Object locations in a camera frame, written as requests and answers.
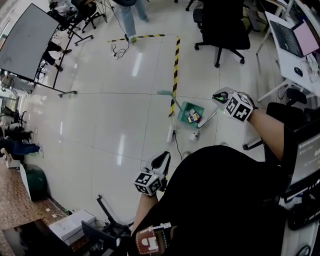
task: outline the yellow and black tape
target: yellow and black tape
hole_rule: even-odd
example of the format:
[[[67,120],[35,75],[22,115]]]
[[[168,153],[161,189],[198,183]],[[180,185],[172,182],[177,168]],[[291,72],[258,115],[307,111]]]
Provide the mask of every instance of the yellow and black tape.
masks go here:
[[[165,34],[147,34],[147,35],[140,35],[137,36],[136,38],[156,38],[156,37],[165,37]],[[108,41],[108,43],[113,43],[113,42],[118,42],[118,41],[125,41],[125,38],[120,38],[120,39],[115,39]]]
[[[180,36],[177,36],[176,47],[175,47],[175,58],[174,58],[174,73],[173,73],[173,90],[172,90],[173,97],[176,97],[177,95],[179,50],[180,50]],[[169,117],[174,113],[174,110],[175,110],[175,101],[172,99]]]

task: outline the computer mouse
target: computer mouse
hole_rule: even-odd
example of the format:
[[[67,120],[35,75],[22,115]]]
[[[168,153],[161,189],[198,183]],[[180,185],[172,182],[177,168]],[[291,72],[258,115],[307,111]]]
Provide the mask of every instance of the computer mouse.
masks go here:
[[[298,67],[294,68],[294,72],[296,72],[300,77],[304,76],[304,73],[302,73],[302,70]]]

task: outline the sneaker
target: sneaker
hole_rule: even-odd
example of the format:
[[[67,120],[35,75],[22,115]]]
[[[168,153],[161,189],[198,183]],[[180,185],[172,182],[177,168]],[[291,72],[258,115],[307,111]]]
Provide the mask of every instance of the sneaker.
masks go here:
[[[129,37],[129,41],[131,44],[134,44],[137,41],[137,38],[133,35]]]
[[[61,67],[59,67],[59,66],[56,66],[55,67],[57,70],[59,70],[59,72],[62,72],[62,71],[64,71],[64,69],[62,68],[62,66]]]
[[[36,145],[38,145],[40,147],[39,151],[37,152],[38,155],[41,156],[41,158],[44,158],[45,157],[44,146],[42,144],[40,144],[39,142],[37,142]]]
[[[69,54],[69,53],[71,53],[71,52],[72,52],[72,49],[68,49],[68,50],[65,50],[65,51],[64,51],[64,54],[67,55],[67,54]]]
[[[140,21],[143,21],[144,23],[148,23],[148,22],[149,22],[149,18],[148,18],[148,17],[146,17],[146,18],[144,18],[144,19],[141,19],[141,18],[138,17],[138,19],[139,19]]]

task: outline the office chair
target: office chair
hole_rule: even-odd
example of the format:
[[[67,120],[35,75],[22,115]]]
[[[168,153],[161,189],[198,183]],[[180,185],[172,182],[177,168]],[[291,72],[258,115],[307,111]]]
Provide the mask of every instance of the office chair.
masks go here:
[[[86,20],[85,25],[82,28],[82,33],[85,32],[85,28],[91,23],[93,29],[95,30],[97,27],[94,24],[94,20],[103,16],[106,18],[106,15],[100,14],[97,11],[97,4],[95,2],[91,2],[89,4],[85,4],[87,0],[71,0],[71,3],[78,9],[80,15]]]
[[[306,108],[304,111],[300,108],[292,106],[293,104],[300,102],[307,104],[307,97],[301,91],[293,88],[289,88],[286,91],[287,97],[290,101],[287,104],[281,104],[271,102],[268,104],[266,114],[284,123],[284,125],[290,129],[295,129],[300,126],[304,119],[304,112],[307,112]],[[272,153],[268,145],[261,139],[253,145],[244,144],[243,150],[249,151],[260,145],[264,146],[265,161],[268,163],[274,163],[280,165],[278,158]]]
[[[254,15],[248,15],[250,26],[246,30],[243,19],[244,0],[238,0],[230,4],[228,1],[205,1],[203,9],[195,9],[193,20],[197,23],[202,33],[203,42],[196,43],[194,49],[199,46],[215,46],[219,48],[215,67],[220,66],[222,49],[228,49],[238,55],[240,63],[245,63],[245,57],[237,50],[250,49],[248,33],[251,30],[260,31]]]

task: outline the wire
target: wire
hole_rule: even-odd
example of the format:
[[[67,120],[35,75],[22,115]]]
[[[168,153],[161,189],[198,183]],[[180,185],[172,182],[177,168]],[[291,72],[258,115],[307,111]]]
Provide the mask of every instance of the wire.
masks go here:
[[[127,50],[129,49],[129,47],[130,47],[129,38],[128,38],[126,32],[124,31],[124,29],[122,28],[122,26],[121,26],[121,24],[120,24],[120,21],[119,21],[117,15],[115,14],[114,9],[112,8],[111,10],[112,10],[113,15],[115,16],[116,20],[118,21],[119,26],[120,26],[122,32],[124,33],[125,40],[126,40],[127,43],[128,43],[128,47],[127,47],[126,49],[121,48],[121,49],[119,49],[119,50],[116,51],[117,45],[116,45],[114,42],[112,42],[112,43],[111,43],[111,52],[112,52],[113,57],[122,58],[122,57],[125,55],[125,53],[127,52]]]
[[[180,150],[179,150],[179,146],[178,146],[177,134],[175,132],[173,134],[174,134],[174,138],[175,138],[176,148],[178,149],[178,152],[180,154],[181,160],[183,160],[182,159],[182,155],[181,155]]]
[[[281,88],[279,88],[279,90],[278,90],[278,92],[277,92],[278,98],[279,98],[280,100],[282,100],[282,99],[285,97],[285,95],[286,95],[286,91],[287,91],[287,89],[288,89],[288,85],[285,85],[285,87],[286,87],[286,89],[285,89],[282,97],[279,96],[279,91],[280,91]]]
[[[90,225],[91,223],[94,223],[94,222],[102,222],[102,223],[104,223],[102,220],[95,219],[94,221],[90,222],[89,225]],[[65,241],[69,240],[70,238],[74,237],[74,236],[75,236],[76,234],[78,234],[82,229],[83,229],[83,228],[79,229],[79,230],[78,230],[77,232],[75,232],[72,236],[68,237],[67,239],[65,239],[65,240],[63,240],[63,241],[65,242]]]

